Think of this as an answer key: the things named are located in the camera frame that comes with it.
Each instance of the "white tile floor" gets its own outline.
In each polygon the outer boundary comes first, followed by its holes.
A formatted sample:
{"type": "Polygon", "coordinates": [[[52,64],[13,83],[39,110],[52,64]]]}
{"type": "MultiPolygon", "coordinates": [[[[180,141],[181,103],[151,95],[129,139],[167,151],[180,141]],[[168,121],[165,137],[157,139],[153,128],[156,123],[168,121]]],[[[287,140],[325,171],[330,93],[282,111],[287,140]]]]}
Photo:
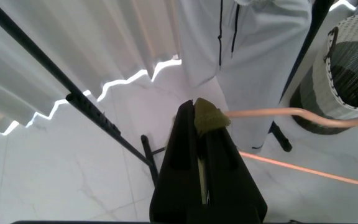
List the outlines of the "white tile floor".
{"type": "MultiPolygon", "coordinates": [[[[188,99],[202,96],[225,110],[215,80],[192,90],[181,66],[166,68],[151,83],[142,77],[115,86],[101,102],[122,135],[142,151],[166,144],[172,117],[188,99]]],[[[283,152],[269,135],[260,153],[283,162],[358,180],[358,128],[336,136],[301,129],[290,117],[276,122],[291,140],[283,152]]],[[[155,156],[160,167],[163,153],[155,156]]],[[[358,186],[244,159],[268,204],[266,222],[356,222],[358,186]]],[[[70,105],[52,120],[39,118],[0,135],[0,224],[17,220],[147,221],[154,190],[149,169],[70,105]]]]}

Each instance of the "orange tube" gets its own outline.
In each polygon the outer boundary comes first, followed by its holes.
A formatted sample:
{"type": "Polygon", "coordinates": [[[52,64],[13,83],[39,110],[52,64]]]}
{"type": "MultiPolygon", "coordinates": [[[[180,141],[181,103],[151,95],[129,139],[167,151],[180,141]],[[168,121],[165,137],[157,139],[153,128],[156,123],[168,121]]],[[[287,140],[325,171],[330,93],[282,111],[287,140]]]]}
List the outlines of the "orange tube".
{"type": "Polygon", "coordinates": [[[227,111],[224,114],[229,118],[242,118],[250,116],[297,115],[316,124],[332,128],[351,128],[354,126],[358,126],[358,118],[347,120],[327,119],[301,108],[270,108],[258,110],[227,111]]]}
{"type": "Polygon", "coordinates": [[[339,180],[339,181],[346,182],[346,183],[349,183],[349,184],[358,185],[358,180],[353,180],[353,179],[349,179],[349,178],[346,178],[346,177],[341,177],[341,176],[337,176],[337,175],[333,175],[333,174],[328,174],[328,173],[325,173],[325,172],[321,172],[321,171],[317,171],[317,170],[313,170],[313,169],[308,169],[308,168],[301,167],[301,166],[287,164],[285,162],[276,161],[274,159],[268,159],[268,158],[265,158],[265,157],[262,157],[262,156],[257,156],[257,155],[249,154],[249,153],[246,153],[246,152],[239,151],[239,153],[240,153],[240,155],[242,157],[248,157],[248,158],[256,159],[256,160],[259,160],[259,161],[268,162],[270,164],[275,164],[275,165],[290,168],[290,169],[295,169],[295,170],[299,170],[299,171],[303,171],[303,172],[308,172],[310,174],[316,174],[316,175],[319,175],[321,177],[327,177],[327,178],[330,178],[330,179],[339,180]]]}

